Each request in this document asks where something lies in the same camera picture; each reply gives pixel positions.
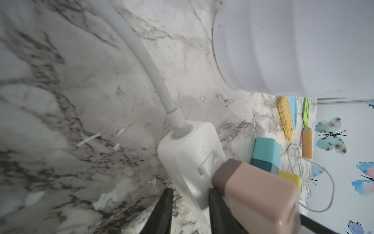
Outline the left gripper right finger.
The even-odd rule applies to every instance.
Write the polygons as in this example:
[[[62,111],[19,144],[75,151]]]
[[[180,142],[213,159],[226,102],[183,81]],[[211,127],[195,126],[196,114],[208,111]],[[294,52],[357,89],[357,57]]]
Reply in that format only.
[[[212,234],[247,234],[233,217],[217,188],[209,189],[208,204]]]

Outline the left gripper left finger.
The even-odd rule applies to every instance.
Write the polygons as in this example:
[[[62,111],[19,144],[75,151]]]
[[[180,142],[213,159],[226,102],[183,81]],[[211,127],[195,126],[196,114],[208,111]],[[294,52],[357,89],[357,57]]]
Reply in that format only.
[[[173,210],[173,190],[166,188],[140,234],[170,234]]]

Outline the pink plug adapter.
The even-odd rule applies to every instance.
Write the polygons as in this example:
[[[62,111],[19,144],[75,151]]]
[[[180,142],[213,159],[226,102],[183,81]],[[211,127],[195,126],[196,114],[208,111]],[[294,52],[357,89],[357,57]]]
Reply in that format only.
[[[249,234],[297,234],[301,229],[299,189],[277,175],[238,160],[227,160],[212,185]]]

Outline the white power strip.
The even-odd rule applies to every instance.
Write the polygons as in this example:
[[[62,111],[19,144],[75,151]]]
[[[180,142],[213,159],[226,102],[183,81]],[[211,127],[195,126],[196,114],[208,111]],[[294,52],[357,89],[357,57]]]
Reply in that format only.
[[[169,133],[159,143],[157,154],[202,231],[208,234],[208,194],[214,174],[227,161],[227,157],[212,123],[187,123],[190,132],[180,138]]]

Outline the yellow plug adapter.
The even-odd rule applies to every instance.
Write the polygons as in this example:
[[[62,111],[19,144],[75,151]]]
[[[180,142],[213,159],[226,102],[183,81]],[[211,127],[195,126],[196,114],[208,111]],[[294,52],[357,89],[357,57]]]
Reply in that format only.
[[[301,193],[302,181],[299,175],[280,170],[278,176],[295,184],[299,190],[299,193]]]

